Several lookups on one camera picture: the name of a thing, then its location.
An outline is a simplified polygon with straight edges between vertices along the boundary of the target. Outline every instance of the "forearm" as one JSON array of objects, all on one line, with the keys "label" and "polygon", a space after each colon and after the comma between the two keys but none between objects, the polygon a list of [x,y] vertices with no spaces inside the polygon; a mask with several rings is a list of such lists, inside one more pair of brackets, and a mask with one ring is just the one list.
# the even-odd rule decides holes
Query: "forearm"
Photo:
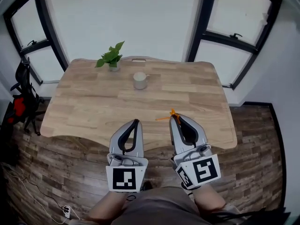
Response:
[{"label": "forearm", "polygon": [[109,220],[122,210],[127,198],[126,193],[108,192],[89,212],[88,220]]},{"label": "forearm", "polygon": [[200,212],[210,213],[222,209],[226,202],[209,184],[192,191]]}]

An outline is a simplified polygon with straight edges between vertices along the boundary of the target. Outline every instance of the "potted plant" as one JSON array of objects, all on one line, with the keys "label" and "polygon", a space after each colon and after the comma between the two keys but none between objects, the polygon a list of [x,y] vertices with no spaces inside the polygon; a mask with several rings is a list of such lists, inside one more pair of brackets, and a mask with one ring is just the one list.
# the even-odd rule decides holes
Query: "potted plant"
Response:
[{"label": "potted plant", "polygon": [[120,69],[120,59],[122,55],[119,55],[119,51],[125,41],[116,44],[116,47],[109,47],[109,52],[104,53],[96,63],[96,68],[102,67],[105,63],[108,64],[109,70],[116,72]]}]

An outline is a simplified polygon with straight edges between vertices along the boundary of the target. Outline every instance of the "office chair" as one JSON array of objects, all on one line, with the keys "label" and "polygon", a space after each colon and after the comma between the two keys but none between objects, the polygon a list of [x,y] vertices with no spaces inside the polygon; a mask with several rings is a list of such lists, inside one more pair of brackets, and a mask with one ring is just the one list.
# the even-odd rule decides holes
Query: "office chair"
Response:
[{"label": "office chair", "polygon": [[30,83],[30,60],[20,62],[16,72],[15,79],[18,83],[11,87],[11,91],[17,89],[21,94],[13,95],[13,110],[7,115],[7,122],[10,124],[16,124],[18,122],[27,121],[24,126],[24,131],[29,132],[27,129],[30,121],[32,122],[34,132],[40,136],[40,132],[37,131],[35,117],[41,114],[45,114],[46,111],[39,111],[38,106],[40,103],[44,103],[36,91],[34,90],[32,83]]}]

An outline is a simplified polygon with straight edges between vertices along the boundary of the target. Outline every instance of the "black window frame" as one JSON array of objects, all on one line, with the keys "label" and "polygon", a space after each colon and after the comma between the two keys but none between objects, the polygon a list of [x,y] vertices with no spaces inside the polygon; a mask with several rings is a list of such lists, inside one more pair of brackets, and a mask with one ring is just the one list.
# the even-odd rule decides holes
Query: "black window frame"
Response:
[{"label": "black window frame", "polygon": [[262,50],[263,45],[265,44],[272,30],[274,22],[277,18],[282,0],[270,0],[271,6],[268,10],[268,23],[264,26],[255,46],[240,41],[236,38],[232,38],[230,36],[225,36],[215,32],[207,31],[207,26],[210,20],[210,15],[212,12],[214,1],[215,0],[199,0],[192,37],[187,50],[186,62],[195,61],[201,40],[228,45],[252,53],[250,59],[248,60],[244,68],[241,70],[235,81],[233,81],[233,83],[231,83],[229,86],[223,85],[223,87],[225,88],[231,88],[234,90],[244,78],[244,76],[254,63],[255,59],[257,58],[258,54]]},{"label": "black window frame", "polygon": [[[14,29],[14,26],[12,24],[11,18],[28,1],[29,0],[16,0],[3,14],[6,28],[8,30],[10,38],[12,39],[17,52],[19,53],[19,56],[21,57],[22,60],[26,60],[26,58],[25,58],[26,54],[51,46],[58,62],[60,63],[61,68],[65,72],[68,67],[68,62],[67,62],[64,52],[60,46],[60,43],[58,41],[54,26],[52,24],[50,14],[49,14],[49,11],[47,8],[46,0],[35,0],[38,17],[40,19],[42,28],[44,30],[46,39],[36,42],[36,43],[33,43],[25,48],[21,47],[19,39],[18,39],[17,34]],[[30,73],[39,85],[41,85],[43,83],[43,81],[40,80],[38,75],[35,73],[34,69],[31,69]]]}]

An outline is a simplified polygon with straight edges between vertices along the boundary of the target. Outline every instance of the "mug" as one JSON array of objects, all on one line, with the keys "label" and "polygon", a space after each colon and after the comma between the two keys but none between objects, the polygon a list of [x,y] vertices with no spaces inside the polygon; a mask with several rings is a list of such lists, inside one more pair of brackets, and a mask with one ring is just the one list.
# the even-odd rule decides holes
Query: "mug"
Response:
[{"label": "mug", "polygon": [[144,89],[147,87],[147,77],[143,72],[137,72],[133,75],[133,86],[136,89]]}]

